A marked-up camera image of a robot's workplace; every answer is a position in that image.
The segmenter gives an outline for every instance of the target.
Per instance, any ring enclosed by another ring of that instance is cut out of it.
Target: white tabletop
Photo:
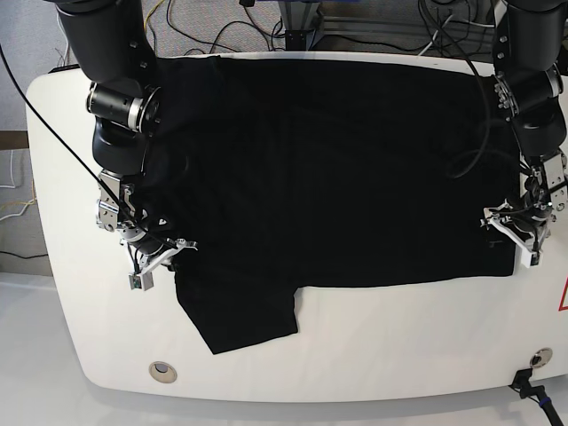
[[[342,52],[267,52],[237,58],[360,60],[468,72],[450,59]],[[483,75],[492,69],[478,64]],[[45,75],[33,105],[96,172],[90,82],[81,71]],[[568,373],[568,312],[558,305],[568,264],[568,217],[545,244],[542,265],[509,278],[391,288],[305,288],[296,293],[300,332],[211,355],[178,305],[173,274],[131,291],[118,235],[95,226],[96,183],[28,112],[29,144],[54,278],[86,376],[99,386],[188,398],[274,402],[361,401],[473,391],[511,383],[540,348],[554,357],[537,378]],[[152,362],[171,364],[172,384]]]

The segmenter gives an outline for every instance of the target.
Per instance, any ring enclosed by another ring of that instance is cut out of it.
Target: black cylindrical joint
[[[128,127],[130,109],[134,100],[133,97],[93,84],[91,93],[87,98],[87,110],[97,117],[106,118],[111,122],[118,122],[124,127]]]
[[[520,113],[530,110],[549,98],[553,98],[553,88],[546,73],[535,74],[533,78],[511,86]]]
[[[82,71],[93,82],[142,98],[156,77],[156,57],[144,32],[140,0],[56,2]]]
[[[544,12],[531,12],[509,4],[506,16],[510,59],[518,67],[533,71],[546,71],[552,67],[564,34],[566,3]]]

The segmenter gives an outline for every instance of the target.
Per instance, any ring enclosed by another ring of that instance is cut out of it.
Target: black shirt
[[[490,244],[480,219],[516,191],[514,162],[486,154],[446,176],[481,142],[474,77],[325,60],[160,66],[141,193],[199,243],[175,257],[177,299],[213,353],[296,333],[300,287],[513,272],[514,244]],[[491,148],[518,157],[506,128]]]

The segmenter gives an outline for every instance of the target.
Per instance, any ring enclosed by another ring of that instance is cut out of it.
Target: warning label
[[[566,280],[566,284],[564,285],[564,292],[562,293],[562,299],[560,300],[560,307],[558,308],[559,311],[568,310],[568,300],[566,300],[566,290],[568,290],[568,280]]]

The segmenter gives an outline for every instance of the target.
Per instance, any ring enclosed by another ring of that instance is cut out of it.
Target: circular grommet
[[[552,350],[550,348],[543,348],[532,355],[531,368],[541,368],[546,366],[552,359]]]
[[[150,364],[149,371],[152,378],[160,383],[174,383],[178,378],[175,368],[161,361]]]

